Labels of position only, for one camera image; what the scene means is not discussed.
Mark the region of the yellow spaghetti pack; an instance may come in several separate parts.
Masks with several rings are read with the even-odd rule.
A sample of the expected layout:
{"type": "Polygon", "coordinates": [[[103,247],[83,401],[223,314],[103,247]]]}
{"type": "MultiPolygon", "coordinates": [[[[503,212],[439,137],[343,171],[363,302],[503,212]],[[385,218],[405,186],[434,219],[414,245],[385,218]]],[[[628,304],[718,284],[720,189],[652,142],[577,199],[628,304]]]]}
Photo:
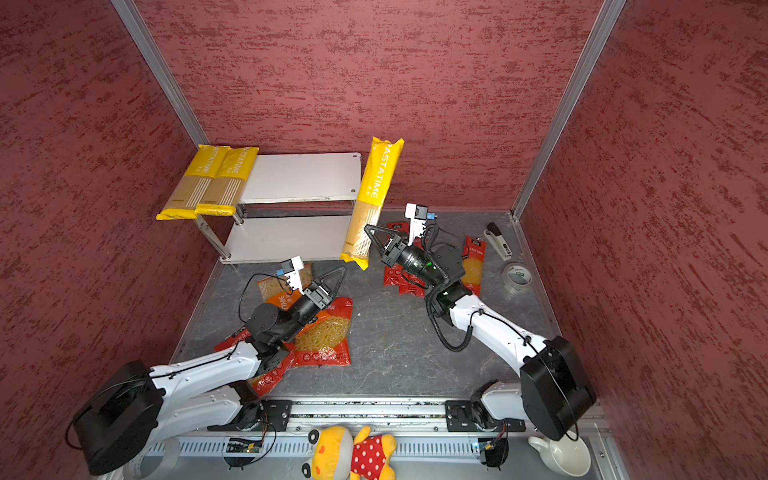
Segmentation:
{"type": "Polygon", "coordinates": [[[195,208],[197,215],[234,216],[254,167],[258,147],[230,149],[195,208]]]}
{"type": "Polygon", "coordinates": [[[388,194],[405,141],[389,142],[374,137],[355,201],[340,259],[355,263],[361,270],[369,267],[371,240],[364,231],[376,226],[388,194]]]}
{"type": "Polygon", "coordinates": [[[156,219],[196,219],[198,215],[195,210],[230,150],[229,146],[199,145],[197,153],[156,219]]]}

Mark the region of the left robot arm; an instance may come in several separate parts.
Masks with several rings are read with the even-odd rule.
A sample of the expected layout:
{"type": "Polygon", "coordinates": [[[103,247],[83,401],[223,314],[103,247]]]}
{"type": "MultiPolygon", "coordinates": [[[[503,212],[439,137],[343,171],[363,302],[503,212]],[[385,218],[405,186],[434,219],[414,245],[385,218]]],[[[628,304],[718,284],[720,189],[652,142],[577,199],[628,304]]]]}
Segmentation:
{"type": "Polygon", "coordinates": [[[288,309],[259,305],[245,323],[249,337],[221,352],[170,365],[123,365],[66,430],[76,435],[89,473],[109,474],[155,444],[196,429],[256,424],[260,399],[249,379],[289,356],[290,344],[336,299],[345,276],[340,265],[316,277],[288,309]]]}

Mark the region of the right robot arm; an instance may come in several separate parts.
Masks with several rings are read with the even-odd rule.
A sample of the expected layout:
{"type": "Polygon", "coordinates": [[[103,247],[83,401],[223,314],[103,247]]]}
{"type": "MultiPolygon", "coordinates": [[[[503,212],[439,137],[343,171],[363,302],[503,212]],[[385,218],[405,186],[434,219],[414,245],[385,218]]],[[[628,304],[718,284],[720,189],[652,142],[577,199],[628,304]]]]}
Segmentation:
{"type": "Polygon", "coordinates": [[[458,344],[439,334],[448,350],[461,352],[473,339],[508,364],[518,385],[494,381],[479,392],[479,410],[493,420],[531,422],[551,440],[580,438],[578,422],[597,395],[575,347],[565,338],[546,338],[504,318],[464,285],[462,255],[454,246],[434,244],[439,228],[428,223],[415,246],[396,230],[368,224],[364,232],[382,262],[402,269],[425,286],[425,307],[436,331],[447,323],[463,332],[458,344]]]}

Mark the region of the orange pasta bag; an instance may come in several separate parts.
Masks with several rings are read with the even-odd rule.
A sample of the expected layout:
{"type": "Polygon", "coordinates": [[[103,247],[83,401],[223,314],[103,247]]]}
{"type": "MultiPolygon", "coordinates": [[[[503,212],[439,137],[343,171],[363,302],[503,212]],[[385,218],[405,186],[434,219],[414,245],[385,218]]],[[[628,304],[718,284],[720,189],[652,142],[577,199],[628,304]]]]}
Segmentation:
{"type": "MultiPolygon", "coordinates": [[[[300,280],[302,287],[307,290],[314,280],[312,263],[306,264],[300,271],[300,280]]],[[[276,305],[283,310],[288,310],[302,295],[298,289],[291,290],[284,278],[280,280],[265,278],[258,281],[257,286],[264,302],[276,305]]]]}

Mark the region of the white two-tier shelf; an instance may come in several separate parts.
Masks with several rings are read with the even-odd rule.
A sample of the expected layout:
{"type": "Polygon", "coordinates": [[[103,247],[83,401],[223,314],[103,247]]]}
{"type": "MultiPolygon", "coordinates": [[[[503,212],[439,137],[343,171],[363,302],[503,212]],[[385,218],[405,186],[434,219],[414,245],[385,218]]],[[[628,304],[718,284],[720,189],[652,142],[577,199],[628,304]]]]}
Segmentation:
{"type": "Polygon", "coordinates": [[[203,216],[195,223],[223,264],[337,260],[361,163],[359,153],[259,155],[247,180],[222,184],[234,208],[228,237],[220,240],[203,216]]]}

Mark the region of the red spaghetti pack middle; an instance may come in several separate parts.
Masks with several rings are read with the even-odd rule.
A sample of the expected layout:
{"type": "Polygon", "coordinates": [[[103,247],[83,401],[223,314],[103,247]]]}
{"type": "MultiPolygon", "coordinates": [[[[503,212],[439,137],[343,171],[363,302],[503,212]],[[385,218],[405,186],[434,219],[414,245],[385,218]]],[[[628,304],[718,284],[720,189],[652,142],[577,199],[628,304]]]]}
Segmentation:
{"type": "Polygon", "coordinates": [[[425,296],[425,286],[419,281],[411,279],[407,275],[400,279],[398,291],[400,295],[410,294],[419,298],[425,296]]]}

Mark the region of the red spaghetti pack large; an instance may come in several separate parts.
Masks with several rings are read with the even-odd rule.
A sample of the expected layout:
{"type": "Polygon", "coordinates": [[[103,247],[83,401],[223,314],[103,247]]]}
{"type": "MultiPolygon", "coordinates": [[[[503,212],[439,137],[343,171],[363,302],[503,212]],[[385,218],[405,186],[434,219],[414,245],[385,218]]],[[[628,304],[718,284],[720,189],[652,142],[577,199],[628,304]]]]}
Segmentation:
{"type": "MultiPolygon", "coordinates": [[[[386,225],[388,228],[392,228],[403,233],[406,239],[409,237],[409,226],[410,225],[407,222],[390,222],[386,225]]],[[[405,272],[401,265],[395,265],[394,267],[385,267],[383,285],[398,288],[400,285],[400,279],[405,275],[422,283],[416,276],[405,272]]]]}

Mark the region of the red macaroni bag right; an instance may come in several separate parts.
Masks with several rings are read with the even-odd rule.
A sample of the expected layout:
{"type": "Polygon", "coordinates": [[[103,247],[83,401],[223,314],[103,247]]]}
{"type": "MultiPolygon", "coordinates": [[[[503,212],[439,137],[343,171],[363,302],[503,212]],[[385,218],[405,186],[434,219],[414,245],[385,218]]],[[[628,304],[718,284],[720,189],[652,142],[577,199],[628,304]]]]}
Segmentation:
{"type": "Polygon", "coordinates": [[[351,298],[337,298],[318,313],[316,321],[306,326],[294,339],[296,367],[348,366],[351,354],[348,333],[354,309],[351,298]]]}

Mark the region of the red macaroni bag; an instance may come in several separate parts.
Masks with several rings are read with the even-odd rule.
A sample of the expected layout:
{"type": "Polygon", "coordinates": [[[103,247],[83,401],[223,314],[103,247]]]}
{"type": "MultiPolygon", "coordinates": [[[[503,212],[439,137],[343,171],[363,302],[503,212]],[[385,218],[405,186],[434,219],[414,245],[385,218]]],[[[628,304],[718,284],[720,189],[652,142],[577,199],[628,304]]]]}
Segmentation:
{"type": "MultiPolygon", "coordinates": [[[[237,342],[245,342],[251,338],[251,334],[245,327],[237,330],[224,341],[214,347],[215,352],[226,350],[234,346],[237,342]]],[[[295,345],[292,342],[284,342],[278,349],[278,363],[268,365],[265,371],[258,370],[257,375],[248,379],[248,383],[257,395],[263,397],[269,394],[277,384],[283,379],[287,370],[293,366],[295,361],[295,345]]]]}
{"type": "Polygon", "coordinates": [[[316,321],[306,326],[294,339],[296,367],[348,366],[351,354],[348,333],[354,309],[351,298],[337,298],[318,313],[316,321]]]}

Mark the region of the red spaghetti pack right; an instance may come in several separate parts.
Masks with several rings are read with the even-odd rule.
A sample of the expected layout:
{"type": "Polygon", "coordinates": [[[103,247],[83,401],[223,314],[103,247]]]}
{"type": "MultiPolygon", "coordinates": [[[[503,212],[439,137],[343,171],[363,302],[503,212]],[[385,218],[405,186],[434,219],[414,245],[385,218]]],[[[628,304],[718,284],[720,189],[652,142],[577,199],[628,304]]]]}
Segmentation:
{"type": "Polygon", "coordinates": [[[464,275],[462,283],[475,295],[481,294],[486,242],[470,236],[465,237],[462,253],[464,275]]]}

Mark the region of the white black stapler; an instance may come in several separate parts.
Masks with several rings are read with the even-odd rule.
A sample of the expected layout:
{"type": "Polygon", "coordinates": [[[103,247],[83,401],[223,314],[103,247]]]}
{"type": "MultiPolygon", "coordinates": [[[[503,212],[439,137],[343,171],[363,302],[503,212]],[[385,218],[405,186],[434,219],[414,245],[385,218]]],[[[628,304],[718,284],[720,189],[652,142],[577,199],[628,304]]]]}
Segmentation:
{"type": "Polygon", "coordinates": [[[503,261],[509,262],[513,259],[512,250],[509,247],[508,242],[494,222],[487,224],[484,235],[487,243],[494,248],[503,261]]]}

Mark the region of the red macaroni bag left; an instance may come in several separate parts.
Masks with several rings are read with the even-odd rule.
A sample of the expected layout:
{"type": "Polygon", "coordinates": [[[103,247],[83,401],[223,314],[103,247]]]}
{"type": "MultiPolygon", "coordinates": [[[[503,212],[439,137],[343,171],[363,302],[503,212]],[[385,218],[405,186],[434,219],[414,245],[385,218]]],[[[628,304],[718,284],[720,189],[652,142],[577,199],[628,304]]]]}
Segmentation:
{"type": "MultiPolygon", "coordinates": [[[[251,334],[245,327],[237,330],[224,341],[214,347],[215,352],[226,350],[234,346],[237,342],[245,342],[251,338],[251,334]]],[[[284,342],[278,349],[278,363],[268,365],[265,371],[258,370],[257,375],[248,379],[248,383],[257,395],[263,397],[269,394],[277,384],[283,379],[287,370],[293,366],[295,361],[295,345],[292,342],[284,342]]]]}

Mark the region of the grey tape roll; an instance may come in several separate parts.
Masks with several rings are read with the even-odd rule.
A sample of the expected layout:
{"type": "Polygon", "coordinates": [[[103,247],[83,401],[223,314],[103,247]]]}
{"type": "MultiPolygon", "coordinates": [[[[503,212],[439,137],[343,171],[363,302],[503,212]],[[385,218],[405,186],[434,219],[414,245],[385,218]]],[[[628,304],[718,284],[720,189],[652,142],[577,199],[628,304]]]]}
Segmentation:
{"type": "Polygon", "coordinates": [[[521,263],[506,264],[502,277],[503,284],[509,292],[529,290],[533,282],[533,275],[530,270],[521,263]]]}

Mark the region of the yellow plush toy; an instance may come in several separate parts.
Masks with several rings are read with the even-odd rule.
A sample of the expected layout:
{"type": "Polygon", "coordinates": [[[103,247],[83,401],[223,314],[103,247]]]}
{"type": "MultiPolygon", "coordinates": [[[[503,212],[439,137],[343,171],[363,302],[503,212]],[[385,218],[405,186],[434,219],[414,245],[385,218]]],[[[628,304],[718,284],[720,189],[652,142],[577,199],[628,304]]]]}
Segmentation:
{"type": "Polygon", "coordinates": [[[372,435],[364,426],[353,436],[346,427],[332,426],[313,429],[308,441],[313,454],[301,467],[306,479],[396,479],[390,461],[397,442],[390,434],[372,435]]]}

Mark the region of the clear tape roll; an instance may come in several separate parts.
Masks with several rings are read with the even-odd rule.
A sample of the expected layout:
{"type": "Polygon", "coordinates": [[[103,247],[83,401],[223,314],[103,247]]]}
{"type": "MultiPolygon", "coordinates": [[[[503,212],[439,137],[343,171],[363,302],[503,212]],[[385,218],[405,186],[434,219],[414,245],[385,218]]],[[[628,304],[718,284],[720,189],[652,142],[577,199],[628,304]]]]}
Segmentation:
{"type": "Polygon", "coordinates": [[[123,478],[127,480],[166,479],[175,469],[181,456],[181,445],[172,437],[156,444],[161,456],[152,457],[154,447],[147,447],[123,468],[123,478]]]}

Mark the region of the white ceramic cup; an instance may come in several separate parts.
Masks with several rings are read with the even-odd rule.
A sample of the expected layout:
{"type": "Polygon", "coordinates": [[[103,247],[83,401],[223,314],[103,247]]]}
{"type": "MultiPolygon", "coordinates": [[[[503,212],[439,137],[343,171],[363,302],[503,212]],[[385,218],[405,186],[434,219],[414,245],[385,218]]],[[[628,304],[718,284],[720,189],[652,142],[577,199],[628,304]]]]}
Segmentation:
{"type": "Polygon", "coordinates": [[[531,436],[527,441],[529,446],[538,453],[544,465],[554,473],[568,477],[583,477],[591,469],[591,454],[582,439],[554,441],[531,436]]]}

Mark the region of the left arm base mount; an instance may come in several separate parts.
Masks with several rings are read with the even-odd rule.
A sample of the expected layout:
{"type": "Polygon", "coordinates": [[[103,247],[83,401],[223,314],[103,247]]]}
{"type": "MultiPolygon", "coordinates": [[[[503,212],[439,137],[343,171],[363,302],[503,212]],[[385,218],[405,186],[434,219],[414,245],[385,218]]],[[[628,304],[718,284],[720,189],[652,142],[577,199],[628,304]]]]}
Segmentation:
{"type": "Polygon", "coordinates": [[[211,432],[285,432],[294,403],[291,400],[260,400],[244,405],[234,419],[207,428],[211,432]]]}

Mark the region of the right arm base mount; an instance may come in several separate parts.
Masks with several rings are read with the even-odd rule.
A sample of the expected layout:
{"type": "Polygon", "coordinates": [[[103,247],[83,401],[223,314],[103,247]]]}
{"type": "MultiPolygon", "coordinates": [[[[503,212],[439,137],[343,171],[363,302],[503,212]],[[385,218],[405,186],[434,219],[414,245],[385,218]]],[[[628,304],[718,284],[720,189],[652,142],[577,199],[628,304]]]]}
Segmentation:
{"type": "Polygon", "coordinates": [[[447,430],[452,433],[523,433],[525,422],[518,419],[493,418],[479,401],[447,400],[445,402],[447,430]]]}

